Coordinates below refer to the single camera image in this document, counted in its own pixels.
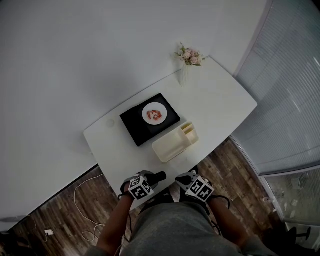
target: pink flower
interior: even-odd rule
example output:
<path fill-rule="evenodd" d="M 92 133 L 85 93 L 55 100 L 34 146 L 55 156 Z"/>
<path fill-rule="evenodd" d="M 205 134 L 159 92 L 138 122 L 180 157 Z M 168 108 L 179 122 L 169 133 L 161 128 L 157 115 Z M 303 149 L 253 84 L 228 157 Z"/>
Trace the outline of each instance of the pink flower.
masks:
<path fill-rule="evenodd" d="M 199 64 L 200 60 L 198 57 L 192 57 L 191 58 L 191 64 L 194 65 L 194 64 Z"/>
<path fill-rule="evenodd" d="M 190 48 L 190 53 L 191 53 L 191 57 L 194 57 L 198 52 L 195 49 Z"/>
<path fill-rule="evenodd" d="M 184 52 L 183 58 L 186 60 L 186 59 L 190 59 L 190 57 L 191 57 L 191 51 L 190 50 L 186 50 Z"/>

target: white plate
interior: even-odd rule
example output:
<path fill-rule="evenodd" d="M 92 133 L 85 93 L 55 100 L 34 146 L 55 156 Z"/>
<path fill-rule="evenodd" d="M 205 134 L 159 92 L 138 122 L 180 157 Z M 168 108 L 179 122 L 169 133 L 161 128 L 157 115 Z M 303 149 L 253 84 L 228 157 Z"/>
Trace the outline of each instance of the white plate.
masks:
<path fill-rule="evenodd" d="M 152 113 L 151 119 L 149 119 L 149 117 L 148 117 L 148 111 L 152 111 L 152 110 L 160 111 L 162 117 L 160 117 L 158 120 L 154 120 L 154 119 L 153 119 L 153 116 L 156 115 L 156 114 Z M 168 112 L 167 112 L 166 107 L 165 107 L 164 105 L 162 105 L 161 103 L 158 103 L 158 102 L 149 103 L 149 104 L 146 105 L 146 106 L 144 107 L 144 109 L 142 110 L 142 118 L 143 118 L 143 120 L 144 120 L 147 124 L 153 125 L 153 126 L 162 124 L 162 123 L 166 120 L 167 115 L 168 115 Z"/>

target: white cable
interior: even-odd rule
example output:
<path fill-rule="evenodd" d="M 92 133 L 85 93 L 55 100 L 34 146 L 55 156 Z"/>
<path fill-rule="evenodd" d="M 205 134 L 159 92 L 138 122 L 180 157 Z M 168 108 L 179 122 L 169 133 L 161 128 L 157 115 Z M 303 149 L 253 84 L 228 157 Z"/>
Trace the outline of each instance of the white cable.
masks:
<path fill-rule="evenodd" d="M 99 226 L 105 226 L 105 225 L 104 225 L 104 224 L 96 223 L 96 222 L 94 222 L 93 220 L 87 218 L 86 216 L 84 216 L 84 215 L 82 214 L 82 212 L 80 211 L 80 209 L 79 209 L 79 207 L 77 206 L 77 203 L 76 203 L 76 191 L 77 191 L 77 189 L 78 189 L 80 186 L 82 186 L 84 183 L 86 183 L 86 182 L 88 182 L 88 181 L 91 181 L 91 180 L 93 180 L 93 179 L 99 178 L 99 177 L 102 176 L 102 175 L 104 175 L 104 174 L 100 174 L 100 175 L 97 176 L 97 177 L 93 177 L 93 178 L 90 178 L 90 179 L 82 182 L 82 183 L 81 183 L 79 186 L 77 186 L 76 189 L 74 190 L 74 195 L 73 195 L 74 204 L 75 204 L 76 208 L 78 209 L 79 213 L 80 213 L 80 214 L 82 215 L 82 217 L 84 217 L 86 220 L 92 222 L 93 224 L 96 224 L 96 226 L 94 227 L 93 233 L 92 233 L 92 232 L 89 232 L 89 231 L 85 231 L 85 232 L 82 232 L 82 234 L 81 234 L 82 238 L 83 238 L 84 240 L 88 241 L 88 242 L 93 242 L 93 241 L 95 240 L 95 238 L 98 239 L 98 237 L 96 236 L 96 228 L 99 227 Z M 84 233 L 89 233 L 89 234 L 93 235 L 93 239 L 92 239 L 92 240 L 86 239 L 86 238 L 84 237 Z"/>
<path fill-rule="evenodd" d="M 33 219 L 33 222 L 34 222 L 34 226 L 35 226 L 35 228 L 32 230 L 33 232 L 35 232 L 36 231 L 36 229 L 37 229 L 37 223 L 36 223 L 36 221 L 35 221 L 35 219 L 34 219 L 34 217 L 32 217 L 31 215 L 28 215 L 27 217 L 30 217 L 31 219 Z M 46 240 L 44 241 L 44 240 L 42 240 L 44 243 L 46 243 L 47 241 L 48 241 L 48 237 L 47 237 L 47 234 L 46 234 L 46 232 L 44 232 L 44 234 L 45 234 L 45 238 L 46 238 Z"/>
<path fill-rule="evenodd" d="M 114 256 L 117 256 L 117 254 L 118 254 L 119 250 L 121 249 L 121 247 L 122 247 L 122 244 L 121 244 L 121 245 L 119 246 L 119 248 L 115 251 Z"/>

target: white wall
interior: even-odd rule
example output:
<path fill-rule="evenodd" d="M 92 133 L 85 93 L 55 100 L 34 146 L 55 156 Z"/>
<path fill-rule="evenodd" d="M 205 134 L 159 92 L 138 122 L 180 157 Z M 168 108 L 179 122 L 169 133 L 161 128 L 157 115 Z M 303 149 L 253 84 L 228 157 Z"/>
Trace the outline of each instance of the white wall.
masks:
<path fill-rule="evenodd" d="M 83 131 L 176 71 L 178 42 L 209 55 L 222 2 L 1 1 L 0 219 L 95 165 Z"/>
<path fill-rule="evenodd" d="M 210 56 L 231 75 L 248 56 L 272 0 L 224 0 Z"/>

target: plastic tray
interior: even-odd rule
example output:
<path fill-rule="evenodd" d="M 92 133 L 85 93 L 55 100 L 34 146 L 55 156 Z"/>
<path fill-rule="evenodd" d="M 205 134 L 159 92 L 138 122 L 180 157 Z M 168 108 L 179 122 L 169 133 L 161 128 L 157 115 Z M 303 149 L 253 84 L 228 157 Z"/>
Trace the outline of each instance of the plastic tray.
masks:
<path fill-rule="evenodd" d="M 192 122 L 186 122 L 152 143 L 160 161 L 167 163 L 199 140 Z"/>

